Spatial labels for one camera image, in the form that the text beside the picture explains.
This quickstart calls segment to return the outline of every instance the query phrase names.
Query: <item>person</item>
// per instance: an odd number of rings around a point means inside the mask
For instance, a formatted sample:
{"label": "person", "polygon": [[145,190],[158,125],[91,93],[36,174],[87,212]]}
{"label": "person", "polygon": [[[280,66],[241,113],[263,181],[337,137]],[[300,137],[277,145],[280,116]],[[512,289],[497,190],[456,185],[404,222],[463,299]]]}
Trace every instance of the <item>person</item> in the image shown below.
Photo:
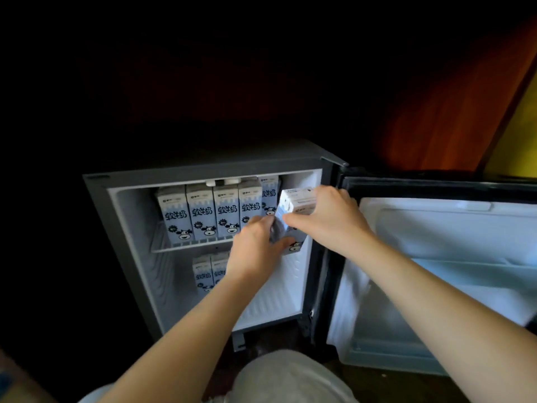
{"label": "person", "polygon": [[[285,222],[359,265],[470,401],[535,401],[537,337],[381,242],[346,190],[320,186],[315,195],[311,215],[286,214]],[[201,401],[241,312],[293,242],[269,243],[273,218],[252,218],[235,236],[218,286],[121,376],[102,403]],[[328,369],[291,351],[252,361],[225,399],[355,401]]]}

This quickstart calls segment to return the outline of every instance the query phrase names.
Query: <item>white wire rack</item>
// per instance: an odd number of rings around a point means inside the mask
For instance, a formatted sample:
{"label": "white wire rack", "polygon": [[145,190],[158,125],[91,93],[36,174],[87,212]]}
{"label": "white wire rack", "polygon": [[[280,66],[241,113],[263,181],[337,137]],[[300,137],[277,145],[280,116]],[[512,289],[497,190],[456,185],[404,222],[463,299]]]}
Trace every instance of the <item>white wire rack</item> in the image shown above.
{"label": "white wire rack", "polygon": [[185,243],[178,243],[172,245],[168,239],[168,233],[166,232],[166,225],[163,221],[157,223],[155,231],[153,233],[153,239],[151,240],[151,252],[161,253],[164,251],[182,250],[193,247],[205,246],[207,244],[226,243],[232,242],[233,236],[211,237],[203,240],[193,240]]}

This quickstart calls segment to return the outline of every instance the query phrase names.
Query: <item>yellow panel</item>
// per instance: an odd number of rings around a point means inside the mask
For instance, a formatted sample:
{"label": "yellow panel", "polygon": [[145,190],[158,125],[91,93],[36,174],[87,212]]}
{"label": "yellow panel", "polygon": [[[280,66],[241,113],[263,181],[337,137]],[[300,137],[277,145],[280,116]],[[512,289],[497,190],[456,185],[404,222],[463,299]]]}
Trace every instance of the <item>yellow panel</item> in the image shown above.
{"label": "yellow panel", "polygon": [[537,178],[537,75],[494,149],[485,173]]}

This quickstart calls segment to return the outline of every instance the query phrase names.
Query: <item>forearm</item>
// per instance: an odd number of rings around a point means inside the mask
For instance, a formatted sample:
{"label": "forearm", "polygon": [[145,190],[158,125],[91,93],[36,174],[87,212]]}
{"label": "forearm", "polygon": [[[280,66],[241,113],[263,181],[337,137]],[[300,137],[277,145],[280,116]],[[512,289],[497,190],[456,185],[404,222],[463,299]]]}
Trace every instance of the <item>forearm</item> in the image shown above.
{"label": "forearm", "polygon": [[354,239],[353,262],[385,291],[470,400],[529,401],[537,395],[534,335],[371,234]]}
{"label": "forearm", "polygon": [[224,277],[147,351],[101,402],[199,402],[240,314],[258,288]]}

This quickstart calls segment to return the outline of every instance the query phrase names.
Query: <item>open refrigerator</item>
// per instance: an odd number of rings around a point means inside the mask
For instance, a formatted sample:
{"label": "open refrigerator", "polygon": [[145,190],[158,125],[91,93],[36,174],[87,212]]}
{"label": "open refrigerator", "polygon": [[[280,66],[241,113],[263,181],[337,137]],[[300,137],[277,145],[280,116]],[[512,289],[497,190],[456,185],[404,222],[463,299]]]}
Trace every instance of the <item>open refrigerator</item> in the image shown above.
{"label": "open refrigerator", "polygon": [[[227,251],[232,238],[173,247],[157,188],[279,175],[281,189],[345,188],[380,239],[519,325],[537,311],[537,185],[369,175],[304,140],[194,160],[171,158],[86,174],[84,180],[154,339],[201,299],[192,259]],[[280,265],[233,328],[240,335],[298,320],[345,364],[445,373],[369,277],[308,237]]]}

